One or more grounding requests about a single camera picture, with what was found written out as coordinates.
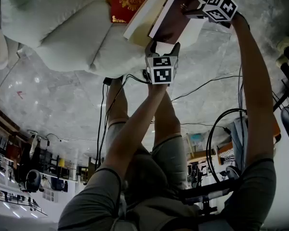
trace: gray marble floor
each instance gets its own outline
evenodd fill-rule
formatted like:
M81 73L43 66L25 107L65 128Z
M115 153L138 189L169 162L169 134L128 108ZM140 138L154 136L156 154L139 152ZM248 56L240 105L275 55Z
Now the gray marble floor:
M283 89L284 75L275 66L279 56L276 44L289 35L289 0L235 0L246 17L261 49L276 93ZM186 52L193 59L185 56ZM207 80L224 74L238 74L240 55L233 30L205 23L197 42L179 58L175 83L169 88L171 98L197 88ZM48 69L37 54L24 47L21 59L13 68L0 70L0 109L23 131L32 129L50 136L49 147L66 159L86 164L97 147L99 110L103 78L86 73L55 72ZM131 115L147 95L147 87L133 79L125 86ZM237 78L209 83L187 97L173 102L181 123L212 124L226 109L237 107ZM182 133L204 132L202 125L182 125ZM154 127L143 144L151 150Z

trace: fluorescent light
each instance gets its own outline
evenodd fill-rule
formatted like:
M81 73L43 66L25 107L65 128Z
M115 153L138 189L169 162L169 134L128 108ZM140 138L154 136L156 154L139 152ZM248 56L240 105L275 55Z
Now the fluorescent light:
M15 216L17 216L18 218L20 218L20 216L19 216L15 211L13 211L13 214L14 214Z
M9 205L7 203L3 203L5 205L5 207L7 207L8 209L10 208Z

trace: person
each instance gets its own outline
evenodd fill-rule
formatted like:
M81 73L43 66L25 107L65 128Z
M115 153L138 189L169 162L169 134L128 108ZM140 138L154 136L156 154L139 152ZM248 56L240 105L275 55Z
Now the person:
M19 165L17 164L17 160L13 161L13 173L15 181L18 183L26 185L26 178L30 170L39 169L39 155L40 155L40 139L38 139L37 146L34 149L34 153L32 158L30 158L31 144L35 135L32 135L31 138L24 144L23 152L20 158Z
M232 25L241 52L248 145L240 185L222 212L202 217L197 213L197 205L187 206L178 199L178 191L186 189L187 177L180 122L166 92L167 85L148 85L148 97L131 117L127 115L124 90L117 96L108 117L105 160L85 189L67 204L58 230L260 229L276 189L272 91L265 63L246 20L236 14ZM121 85L121 80L112 80L106 110ZM150 154L141 141L153 117L155 141ZM121 192L126 212L119 216Z

